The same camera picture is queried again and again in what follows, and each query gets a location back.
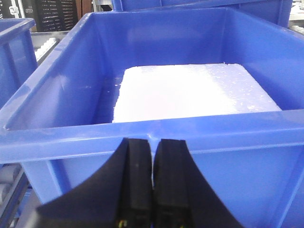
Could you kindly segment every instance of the blue plastic crate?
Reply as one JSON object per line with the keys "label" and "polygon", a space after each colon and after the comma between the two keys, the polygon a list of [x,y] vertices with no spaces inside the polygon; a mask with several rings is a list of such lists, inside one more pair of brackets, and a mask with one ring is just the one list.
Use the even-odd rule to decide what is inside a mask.
{"label": "blue plastic crate", "polygon": [[29,29],[33,19],[0,20],[0,108],[37,68]]}
{"label": "blue plastic crate", "polygon": [[116,11],[232,7],[287,27],[292,0],[112,0]]}
{"label": "blue plastic crate", "polygon": [[[304,39],[231,8],[92,13],[0,110],[0,163],[21,162],[42,202],[96,171],[123,137],[184,139],[245,227],[304,224]],[[111,123],[124,70],[238,63],[279,112]]]}

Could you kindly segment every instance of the bin wall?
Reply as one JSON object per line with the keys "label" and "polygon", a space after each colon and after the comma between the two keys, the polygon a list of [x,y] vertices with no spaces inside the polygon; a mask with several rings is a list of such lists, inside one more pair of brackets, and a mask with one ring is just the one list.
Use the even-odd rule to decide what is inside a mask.
{"label": "bin wall", "polygon": [[48,128],[69,125],[91,124],[101,93],[104,72],[101,71],[102,48],[100,38],[90,25],[85,26],[55,60],[55,66],[41,64],[36,75],[43,77],[25,102],[19,115],[7,126],[11,130]]}
{"label": "bin wall", "polygon": [[304,38],[291,36],[284,28],[276,36],[277,28],[262,21],[252,23],[250,16],[237,20],[233,11],[228,12],[228,18],[223,61],[244,66],[281,109],[304,109],[304,78],[297,67],[304,61],[304,43],[300,42]]}
{"label": "bin wall", "polygon": [[[133,66],[220,62],[226,17],[225,10],[220,11],[216,17],[211,11],[200,15],[196,12],[187,20],[186,11],[175,20],[171,19],[176,15],[174,11],[94,17],[104,24],[111,23],[97,25],[96,29],[107,47],[112,76],[122,77],[124,70]],[[208,23],[197,23],[198,20]]]}
{"label": "bin wall", "polygon": [[[210,140],[208,137],[193,138],[182,135],[181,138],[187,140],[190,148],[206,148],[212,144],[207,143],[207,140]],[[216,140],[227,145],[229,138],[218,136]],[[303,169],[303,146],[261,147],[190,152],[214,191],[245,227],[275,228],[284,220],[282,210],[289,210],[288,203],[293,198],[287,190],[296,189],[301,178],[299,170]],[[109,156],[110,153],[106,153],[98,156],[24,162],[22,165],[26,174],[31,177],[30,181],[35,191],[39,192],[42,202],[48,202],[88,178]],[[300,218],[294,214],[292,216],[298,220]],[[289,226],[300,224],[294,220],[286,223]]]}
{"label": "bin wall", "polygon": [[29,29],[32,19],[0,20],[0,108],[37,68]]}
{"label": "bin wall", "polygon": [[290,201],[291,205],[286,212],[286,218],[282,220],[282,228],[289,227],[301,227],[304,224],[304,215],[302,211],[304,210],[304,175],[301,177],[299,182],[299,188],[294,191],[294,198]]}
{"label": "bin wall", "polygon": [[288,26],[292,6],[292,0],[112,0],[112,2],[116,11],[232,7],[283,27]]}

